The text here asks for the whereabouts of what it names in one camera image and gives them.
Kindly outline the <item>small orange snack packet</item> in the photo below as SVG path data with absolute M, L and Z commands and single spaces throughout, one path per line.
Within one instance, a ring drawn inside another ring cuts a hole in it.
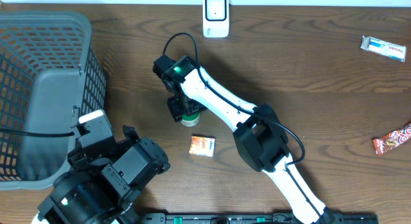
M 189 147 L 190 155 L 198 155 L 203 157 L 213 157 L 215 148 L 214 137 L 201 137 L 193 135 Z

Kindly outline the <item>green lid jar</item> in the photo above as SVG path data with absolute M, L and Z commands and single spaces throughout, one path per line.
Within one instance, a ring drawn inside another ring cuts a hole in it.
M 200 121 L 200 113 L 196 113 L 190 116 L 183 115 L 180 122 L 184 126 L 191 127 L 191 126 L 197 125 L 199 121 Z

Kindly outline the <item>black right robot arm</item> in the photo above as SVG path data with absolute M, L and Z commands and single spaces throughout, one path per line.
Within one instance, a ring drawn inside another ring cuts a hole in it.
M 242 100 L 213 80 L 188 56 L 174 61 L 161 55 L 153 63 L 157 75 L 173 97 L 168 108 L 176 122 L 195 125 L 200 113 L 210 110 L 231 130 L 240 157 L 254 171 L 263 172 L 277 186 L 301 223 L 328 223 L 328 208 L 309 188 L 296 168 L 287 146 L 293 132 L 282 125 L 267 104 Z

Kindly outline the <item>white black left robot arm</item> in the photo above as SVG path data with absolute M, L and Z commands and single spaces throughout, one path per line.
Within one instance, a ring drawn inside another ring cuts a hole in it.
M 78 146 L 67 156 L 71 169 L 53 182 L 33 223 L 133 223 L 134 200 L 170 168 L 165 151 L 123 126 L 125 139 L 110 137 Z

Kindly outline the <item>red chocolate bar wrapper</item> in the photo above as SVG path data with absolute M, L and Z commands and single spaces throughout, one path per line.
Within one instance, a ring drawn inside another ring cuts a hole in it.
M 382 156 L 384 153 L 393 150 L 400 146 L 410 138 L 410 123 L 403 128 L 391 131 L 387 135 L 372 140 L 374 149 L 378 156 Z

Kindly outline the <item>white green carton box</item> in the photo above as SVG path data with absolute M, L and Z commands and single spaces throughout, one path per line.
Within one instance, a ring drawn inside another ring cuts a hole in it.
M 407 53 L 407 48 L 405 46 L 366 36 L 362 37 L 360 48 L 401 62 L 405 61 Z

